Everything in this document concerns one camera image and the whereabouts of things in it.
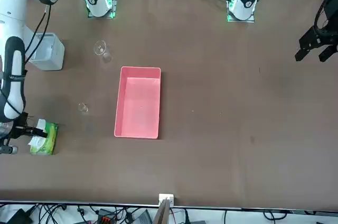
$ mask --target tabletop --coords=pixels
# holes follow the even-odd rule
[[[118,0],[113,20],[59,0],[49,32],[61,71],[28,65],[26,111],[60,124],[53,156],[0,156],[14,200],[337,210],[338,58],[296,62],[322,0],[259,0],[256,23],[228,23],[219,0]],[[27,25],[44,6],[30,0]],[[93,53],[105,40],[112,61]],[[158,140],[115,138],[122,66],[162,70]],[[78,104],[88,105],[88,115]]]

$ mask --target floor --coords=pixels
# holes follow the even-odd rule
[[[13,216],[13,214],[20,208],[27,211],[29,208],[31,208],[33,205],[7,205],[2,208],[0,208],[0,223],[1,222],[7,222],[9,219]],[[94,213],[93,210],[91,210],[89,207],[81,206],[81,209],[84,210],[84,219],[89,223],[95,223],[97,220],[97,216]],[[93,207],[94,210],[99,210],[101,207]],[[105,210],[114,212],[115,208],[113,207],[103,207]],[[82,222],[83,219],[80,215],[80,213],[77,211],[78,207],[76,206],[67,206],[66,210],[62,210],[59,208],[54,213],[55,221],[58,224],[66,223],[66,224],[73,224],[73,223],[79,223]],[[135,208],[129,208],[128,212],[132,212],[136,210]],[[138,216],[140,216],[145,209],[139,209],[136,210],[133,214],[134,219],[137,219]],[[31,215],[31,219],[33,220],[33,223],[39,223],[39,212],[40,207],[38,207]],[[45,210],[42,209],[41,211],[41,217],[45,214]],[[148,209],[149,215],[152,219],[152,221],[155,218],[156,215],[156,209]],[[173,213],[175,215],[175,219],[173,218],[172,214],[169,217],[169,224],[180,224],[185,222],[185,212],[182,209],[173,209]],[[224,223],[224,213],[225,211],[221,210],[188,210],[189,220],[191,222],[195,221],[205,221],[206,224],[213,224],[213,223]],[[281,217],[283,214],[274,214],[275,218]],[[41,223],[45,223],[47,219],[48,214],[45,215],[45,217],[42,219]],[[122,224],[123,218],[121,221],[118,221],[117,224]],[[338,217],[328,217],[328,216],[311,216],[311,215],[300,215],[300,214],[288,214],[285,219],[276,221],[277,224],[316,224],[316,222],[320,222],[322,224],[334,224],[338,223]],[[264,218],[263,214],[261,212],[239,212],[239,211],[227,211],[226,214],[226,224],[244,224],[244,223],[250,223],[250,224],[269,224],[272,223],[272,221],[269,221]]]

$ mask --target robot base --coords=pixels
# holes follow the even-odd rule
[[[231,12],[231,8],[233,7],[233,1],[231,2],[227,2],[227,21],[228,22],[248,22],[248,23],[254,23],[255,22],[255,16],[254,16],[254,12],[255,12],[255,8],[253,8],[253,12],[252,15],[250,16],[250,18],[248,18],[247,20],[239,20],[237,19],[233,13]]]
[[[111,9],[102,17],[96,17],[94,16],[90,10],[89,10],[89,6],[87,4],[87,9],[88,9],[88,18],[108,18],[108,19],[113,19],[115,18],[116,15],[116,4],[117,4],[117,0],[107,0],[107,4],[109,7],[111,7]]]

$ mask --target small glass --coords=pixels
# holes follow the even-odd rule
[[[94,45],[94,53],[97,56],[102,56],[102,60],[104,63],[108,63],[112,59],[105,41],[96,42],[96,44]]]
[[[86,114],[86,113],[88,113],[88,107],[87,107],[87,105],[86,104],[84,104],[83,102],[81,102],[80,104],[79,104],[79,112],[81,112],[81,113],[83,113],[83,114]]]

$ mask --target pink plastic tray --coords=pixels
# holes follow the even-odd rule
[[[121,68],[115,137],[158,137],[160,89],[160,68]]]

